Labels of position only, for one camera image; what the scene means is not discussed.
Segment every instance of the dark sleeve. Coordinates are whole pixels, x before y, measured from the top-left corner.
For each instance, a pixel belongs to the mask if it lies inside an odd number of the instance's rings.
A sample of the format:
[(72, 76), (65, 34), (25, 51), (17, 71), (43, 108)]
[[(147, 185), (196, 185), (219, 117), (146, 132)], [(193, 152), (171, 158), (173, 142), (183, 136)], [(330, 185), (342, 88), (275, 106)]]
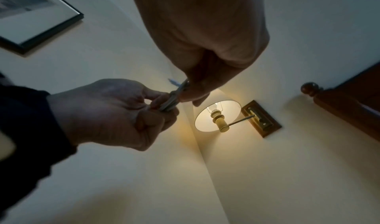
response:
[(0, 161), (0, 219), (50, 175), (53, 164), (76, 152), (52, 115), (48, 95), (0, 85), (0, 130), (16, 145), (13, 154)]

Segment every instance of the picture frame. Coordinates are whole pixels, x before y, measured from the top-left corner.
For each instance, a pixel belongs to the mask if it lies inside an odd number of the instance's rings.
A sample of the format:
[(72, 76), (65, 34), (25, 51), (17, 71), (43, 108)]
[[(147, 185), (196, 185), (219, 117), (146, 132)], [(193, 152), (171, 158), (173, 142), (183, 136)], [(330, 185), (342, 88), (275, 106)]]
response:
[(0, 0), (0, 46), (25, 54), (83, 18), (65, 0)]

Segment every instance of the wooden headboard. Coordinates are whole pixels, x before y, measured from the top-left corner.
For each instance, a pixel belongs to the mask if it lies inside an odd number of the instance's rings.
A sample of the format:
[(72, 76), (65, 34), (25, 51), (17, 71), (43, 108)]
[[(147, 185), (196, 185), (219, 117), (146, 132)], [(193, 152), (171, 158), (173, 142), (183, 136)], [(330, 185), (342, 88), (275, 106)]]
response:
[(336, 88), (323, 90), (309, 82), (301, 91), (318, 106), (380, 141), (380, 63)]

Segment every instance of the white lampshade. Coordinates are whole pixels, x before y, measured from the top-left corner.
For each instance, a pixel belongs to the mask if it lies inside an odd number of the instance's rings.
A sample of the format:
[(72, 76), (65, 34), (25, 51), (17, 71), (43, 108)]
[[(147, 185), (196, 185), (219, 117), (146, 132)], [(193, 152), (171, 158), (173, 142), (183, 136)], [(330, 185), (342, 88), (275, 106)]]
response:
[(211, 117), (211, 111), (207, 107), (217, 103), (217, 109), (223, 108), (222, 114), (224, 115), (224, 120), (229, 124), (236, 120), (241, 111), (241, 106), (236, 101), (228, 97), (223, 91), (216, 89), (210, 93), (207, 99), (199, 106), (194, 106), (194, 119), (195, 127), (204, 132), (217, 131), (219, 130), (218, 126), (213, 123)]

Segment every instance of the wall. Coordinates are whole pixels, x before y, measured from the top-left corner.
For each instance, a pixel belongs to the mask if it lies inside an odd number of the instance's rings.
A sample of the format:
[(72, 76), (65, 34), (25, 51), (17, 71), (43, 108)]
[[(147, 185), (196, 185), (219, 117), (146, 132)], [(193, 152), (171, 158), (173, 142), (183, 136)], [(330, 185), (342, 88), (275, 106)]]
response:
[(262, 139), (248, 122), (224, 134), (193, 126), (230, 223), (379, 223), (379, 143), (300, 87), (334, 87), (380, 60), (380, 0), (265, 4), (268, 49), (221, 90), (242, 105), (257, 100), (283, 129)]
[[(67, 0), (85, 18), (26, 57), (0, 49), (15, 83), (51, 93), (101, 78), (172, 90), (165, 57), (108, 0)], [(184, 114), (147, 152), (85, 144), (4, 223), (218, 223), (227, 219)]]

